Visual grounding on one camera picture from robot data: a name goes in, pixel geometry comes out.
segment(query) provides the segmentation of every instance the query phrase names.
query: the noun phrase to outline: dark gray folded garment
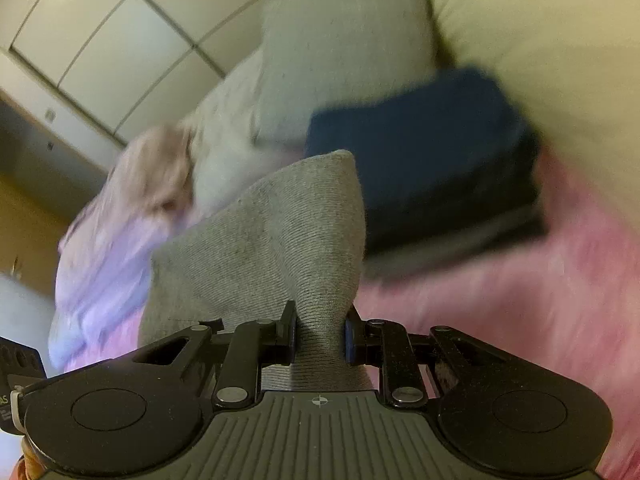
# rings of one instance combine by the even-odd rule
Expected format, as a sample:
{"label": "dark gray folded garment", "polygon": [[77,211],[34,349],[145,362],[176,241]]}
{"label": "dark gray folded garment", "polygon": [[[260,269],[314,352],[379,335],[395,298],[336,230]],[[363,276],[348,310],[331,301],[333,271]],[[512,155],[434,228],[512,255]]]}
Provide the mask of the dark gray folded garment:
{"label": "dark gray folded garment", "polygon": [[301,160],[154,253],[139,343],[218,317],[227,331],[253,319],[278,319],[285,302],[295,300],[296,362],[263,370],[263,388],[370,388],[364,369],[347,366],[342,356],[364,241],[351,153]]}

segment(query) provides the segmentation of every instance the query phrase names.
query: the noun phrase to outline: pink blanket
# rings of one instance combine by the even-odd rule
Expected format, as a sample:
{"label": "pink blanket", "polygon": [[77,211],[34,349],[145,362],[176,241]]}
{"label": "pink blanket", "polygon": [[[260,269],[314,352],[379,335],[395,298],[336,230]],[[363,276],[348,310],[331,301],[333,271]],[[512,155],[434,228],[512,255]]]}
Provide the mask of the pink blanket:
{"label": "pink blanket", "polygon": [[[548,155],[538,174],[550,235],[397,283],[362,283],[363,319],[427,333],[448,324],[586,384],[614,417],[599,472],[640,477],[640,238]],[[142,311],[67,369],[136,347]]]}

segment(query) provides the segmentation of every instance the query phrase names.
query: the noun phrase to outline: cushion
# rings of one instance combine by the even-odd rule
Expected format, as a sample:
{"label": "cushion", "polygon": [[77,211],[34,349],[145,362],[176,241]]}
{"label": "cushion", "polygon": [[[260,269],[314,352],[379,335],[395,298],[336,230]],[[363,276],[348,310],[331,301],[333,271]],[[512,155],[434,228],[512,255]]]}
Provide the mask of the cushion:
{"label": "cushion", "polygon": [[367,215],[367,256],[459,234],[536,201],[528,124],[477,70],[376,105],[313,116],[305,156],[349,150]]}
{"label": "cushion", "polygon": [[302,156],[302,149],[276,150],[255,144],[261,73],[262,52],[257,50],[182,120],[182,126],[194,132],[194,202],[206,214],[222,209],[261,177]]}
{"label": "cushion", "polygon": [[264,12],[258,140],[302,146],[312,113],[434,72],[426,0],[276,0]]}
{"label": "cushion", "polygon": [[640,228],[640,0],[433,0],[446,47],[493,75],[561,159]]}

